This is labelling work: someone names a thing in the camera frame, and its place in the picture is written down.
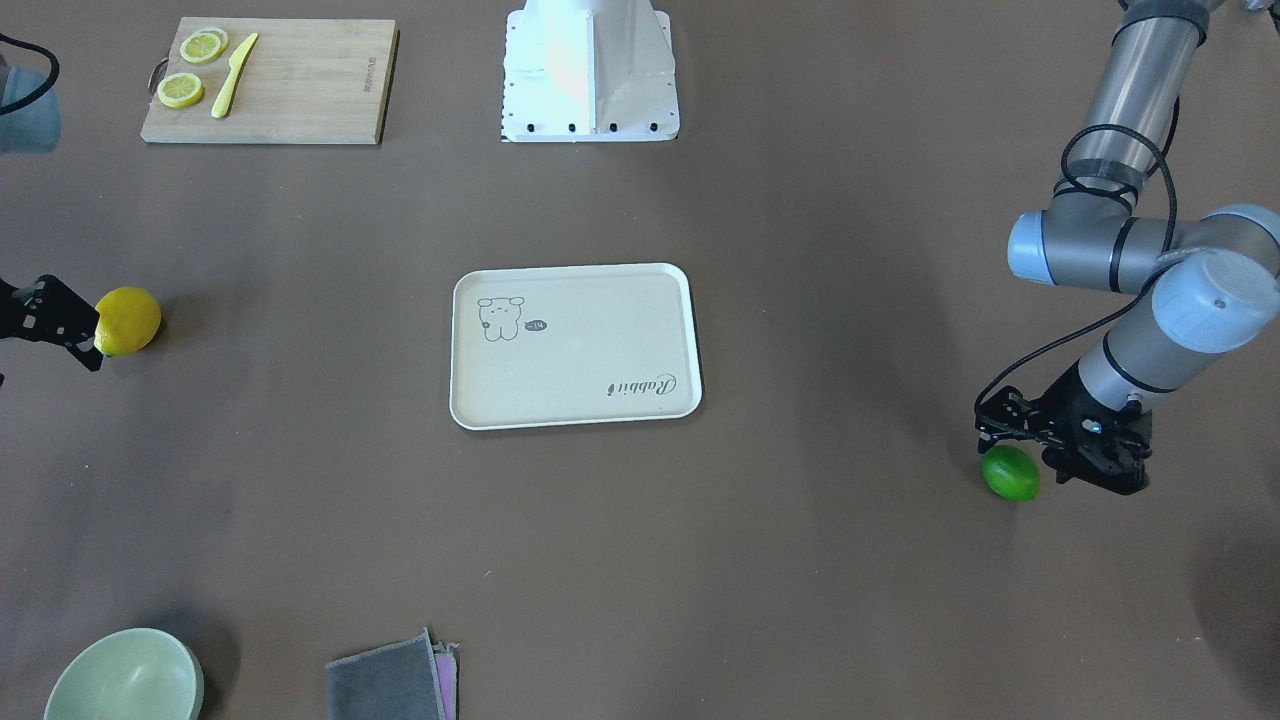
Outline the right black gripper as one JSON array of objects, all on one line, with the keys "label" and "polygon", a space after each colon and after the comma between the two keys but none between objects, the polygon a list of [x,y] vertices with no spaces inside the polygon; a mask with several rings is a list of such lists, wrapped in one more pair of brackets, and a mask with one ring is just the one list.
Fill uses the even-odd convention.
[{"label": "right black gripper", "polygon": [[1,337],[56,345],[90,372],[99,372],[104,360],[93,345],[99,319],[99,311],[55,275],[22,288],[1,282]]}]

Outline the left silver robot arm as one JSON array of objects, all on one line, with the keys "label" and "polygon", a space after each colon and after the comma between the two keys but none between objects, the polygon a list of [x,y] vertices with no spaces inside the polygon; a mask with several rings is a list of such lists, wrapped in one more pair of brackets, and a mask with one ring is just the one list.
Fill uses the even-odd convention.
[{"label": "left silver robot arm", "polygon": [[1123,293],[1097,320],[1101,341],[1041,396],[997,374],[974,402],[978,454],[992,489],[1037,465],[1059,483],[1117,495],[1148,486],[1156,407],[1277,316],[1277,214],[1253,204],[1180,222],[1167,152],[1180,88],[1207,41],[1216,1],[1128,1],[1108,64],[1065,145],[1050,205],[1021,215],[1007,241],[1014,275]]}]

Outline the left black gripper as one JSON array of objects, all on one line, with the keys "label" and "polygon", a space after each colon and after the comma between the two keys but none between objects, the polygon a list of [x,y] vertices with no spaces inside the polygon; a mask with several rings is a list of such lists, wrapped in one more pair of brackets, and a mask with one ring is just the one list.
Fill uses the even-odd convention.
[{"label": "left black gripper", "polygon": [[1146,460],[1152,455],[1152,414],[1138,401],[1120,410],[1100,404],[1073,364],[1038,398],[1014,386],[984,389],[975,397],[977,452],[1002,442],[1043,445],[1042,460],[1055,482],[1079,479],[1116,495],[1146,489]]}]

